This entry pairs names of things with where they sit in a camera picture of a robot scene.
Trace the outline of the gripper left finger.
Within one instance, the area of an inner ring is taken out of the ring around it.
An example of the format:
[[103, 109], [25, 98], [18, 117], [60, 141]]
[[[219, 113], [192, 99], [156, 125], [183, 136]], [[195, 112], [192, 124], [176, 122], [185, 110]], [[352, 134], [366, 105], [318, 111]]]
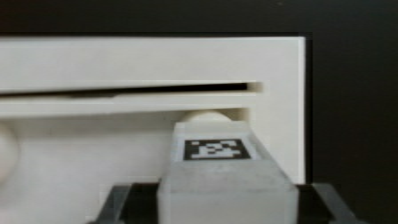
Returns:
[[96, 220], [87, 224], [158, 224], [156, 183], [112, 187]]

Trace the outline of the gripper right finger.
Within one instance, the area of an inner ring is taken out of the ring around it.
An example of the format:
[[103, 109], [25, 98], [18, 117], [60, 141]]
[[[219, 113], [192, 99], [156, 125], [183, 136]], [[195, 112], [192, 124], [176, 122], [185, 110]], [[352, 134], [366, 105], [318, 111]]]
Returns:
[[298, 185], [297, 224], [362, 224], [329, 183]]

